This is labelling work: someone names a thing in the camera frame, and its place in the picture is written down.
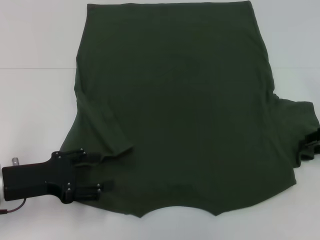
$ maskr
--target green cloth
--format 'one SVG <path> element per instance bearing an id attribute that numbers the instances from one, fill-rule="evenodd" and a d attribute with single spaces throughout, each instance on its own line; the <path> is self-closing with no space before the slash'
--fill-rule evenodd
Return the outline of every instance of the green cloth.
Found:
<path id="1" fill-rule="evenodd" d="M 273 94 L 249 1 L 89 4 L 76 60 L 78 112 L 61 150 L 116 157 L 76 170 L 79 183 L 114 180 L 86 204 L 218 215 L 296 184 L 298 143 L 319 122 L 312 103 Z"/>

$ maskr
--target white surface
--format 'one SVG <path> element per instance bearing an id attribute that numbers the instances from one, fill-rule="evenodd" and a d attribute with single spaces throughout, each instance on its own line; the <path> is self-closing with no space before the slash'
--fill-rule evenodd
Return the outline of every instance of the white surface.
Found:
<path id="1" fill-rule="evenodd" d="M 66 137 L 76 115 L 72 68 L 86 3 L 124 1 L 0 0 L 2 167 L 10 166 L 12 157 L 19 157 L 21 164 L 43 162 Z M 314 102 L 320 117 L 320 2 L 252 4 L 268 48 L 276 93 Z M 320 158 L 303 163 L 295 173 L 296 186 L 218 217 L 194 208 L 169 207 L 139 219 L 79 203 L 64 205 L 53 196 L 36 197 L 15 213 L 0 215 L 0 235 L 4 240 L 319 240 Z M 1 207 L 11 209 L 20 202 Z"/>

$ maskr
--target cable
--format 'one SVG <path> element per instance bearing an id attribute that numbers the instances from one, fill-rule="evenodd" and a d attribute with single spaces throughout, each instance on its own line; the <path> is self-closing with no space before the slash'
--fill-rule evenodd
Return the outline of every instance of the cable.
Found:
<path id="1" fill-rule="evenodd" d="M 25 205 L 25 203 L 26 203 L 26 198 L 23 200 L 23 202 L 21 203 L 21 205 L 20 206 L 18 206 L 17 208 L 15 208 L 15 209 L 12 209 L 12 210 L 7 210 L 7 209 L 0 209 L 0 215 L 1 214 L 10 214 L 10 213 L 13 213 L 13 212 L 15 212 L 15 211 L 18 211 L 20 208 L 22 208 L 24 205 Z"/>

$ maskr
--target white table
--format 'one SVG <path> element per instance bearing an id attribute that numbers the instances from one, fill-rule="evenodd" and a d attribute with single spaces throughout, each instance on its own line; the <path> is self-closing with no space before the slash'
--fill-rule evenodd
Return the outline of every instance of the white table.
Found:
<path id="1" fill-rule="evenodd" d="M 60 148 L 75 118 L 75 58 L 86 4 L 125 0 L 0 1 L 0 145 L 12 157 L 40 163 Z M 174 1 L 135 0 L 135 3 Z M 252 0 L 281 98 L 314 102 L 320 117 L 320 1 Z M 319 240 L 320 158 L 295 170 L 297 185 L 256 206 L 218 217 L 168 207 L 143 218 L 53 196 L 30 198 L 0 215 L 4 240 Z M 20 201 L 6 202 L 14 208 Z"/>

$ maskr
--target white background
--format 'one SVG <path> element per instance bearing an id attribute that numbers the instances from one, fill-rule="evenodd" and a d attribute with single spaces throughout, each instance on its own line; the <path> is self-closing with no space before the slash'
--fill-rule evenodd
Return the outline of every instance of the white background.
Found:
<path id="1" fill-rule="evenodd" d="M 135 0 L 135 3 L 174 3 Z M 320 1 L 252 0 L 276 93 L 314 102 L 320 117 Z M 75 118 L 75 58 L 86 4 L 126 0 L 0 0 L 0 164 L 44 162 Z M 319 240 L 320 158 L 295 170 L 297 185 L 224 213 L 168 207 L 143 218 L 42 196 L 0 215 L 0 238 L 24 240 Z M 5 202 L 14 208 L 21 201 Z"/>

